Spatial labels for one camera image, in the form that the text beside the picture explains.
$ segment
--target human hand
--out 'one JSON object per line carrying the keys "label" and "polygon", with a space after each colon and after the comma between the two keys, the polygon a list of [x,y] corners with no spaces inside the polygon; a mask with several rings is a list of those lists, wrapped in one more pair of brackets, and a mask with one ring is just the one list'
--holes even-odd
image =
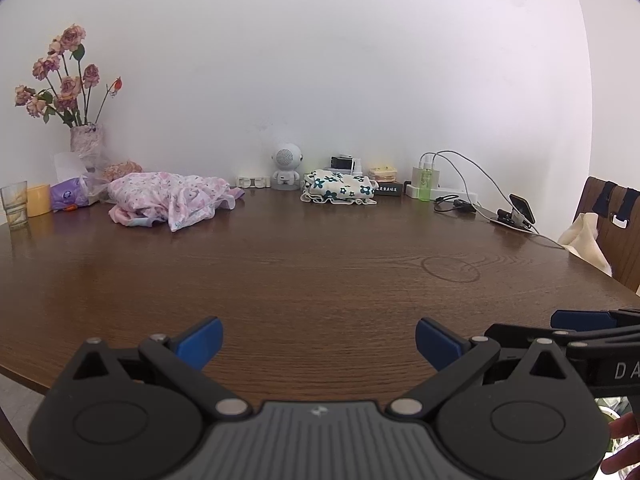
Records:
{"label": "human hand", "polygon": [[[627,413],[610,422],[609,431],[611,432],[611,438],[623,438],[638,434],[636,416],[633,413]],[[640,440],[632,442],[615,455],[603,460],[600,469],[605,475],[610,475],[638,462],[640,462]],[[640,467],[636,467],[629,473],[626,480],[640,480]]]}

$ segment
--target black cable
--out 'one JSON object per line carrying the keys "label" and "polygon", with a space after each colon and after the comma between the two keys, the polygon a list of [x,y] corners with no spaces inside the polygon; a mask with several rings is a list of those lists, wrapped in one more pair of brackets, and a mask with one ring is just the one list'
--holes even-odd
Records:
{"label": "black cable", "polygon": [[433,210],[436,213],[446,213],[446,212],[449,212],[449,211],[453,211],[454,209],[458,209],[457,206],[453,206],[453,207],[451,207],[449,209],[441,209],[438,206],[443,202],[451,202],[452,200],[455,200],[455,199],[457,199],[459,197],[460,197],[460,195],[439,196],[439,197],[437,197],[436,200],[433,201]]}

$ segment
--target white robot speaker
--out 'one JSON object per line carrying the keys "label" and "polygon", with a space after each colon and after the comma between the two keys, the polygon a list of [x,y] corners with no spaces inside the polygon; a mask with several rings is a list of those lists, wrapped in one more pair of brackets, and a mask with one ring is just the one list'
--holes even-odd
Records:
{"label": "white robot speaker", "polygon": [[271,155],[278,171],[271,177],[271,187],[275,189],[299,189],[300,175],[296,168],[302,161],[302,152],[295,144],[288,142],[278,146]]}

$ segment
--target finger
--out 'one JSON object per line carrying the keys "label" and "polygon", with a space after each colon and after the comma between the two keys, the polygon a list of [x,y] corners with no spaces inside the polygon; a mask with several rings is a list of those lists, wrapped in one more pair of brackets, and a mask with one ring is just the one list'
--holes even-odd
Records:
{"label": "finger", "polygon": [[600,469],[605,475],[610,475],[638,462],[640,462],[640,440],[623,447],[615,455],[603,460]]}
{"label": "finger", "polygon": [[622,438],[638,434],[636,416],[630,412],[609,423],[612,438]]}

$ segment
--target white cloth with blue flowers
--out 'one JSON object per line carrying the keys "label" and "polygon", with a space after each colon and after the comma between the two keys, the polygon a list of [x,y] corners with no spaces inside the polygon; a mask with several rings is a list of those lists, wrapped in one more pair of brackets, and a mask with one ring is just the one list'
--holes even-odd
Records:
{"label": "white cloth with blue flowers", "polygon": [[375,204],[373,192],[378,183],[368,176],[315,170],[303,178],[302,202],[322,204]]}

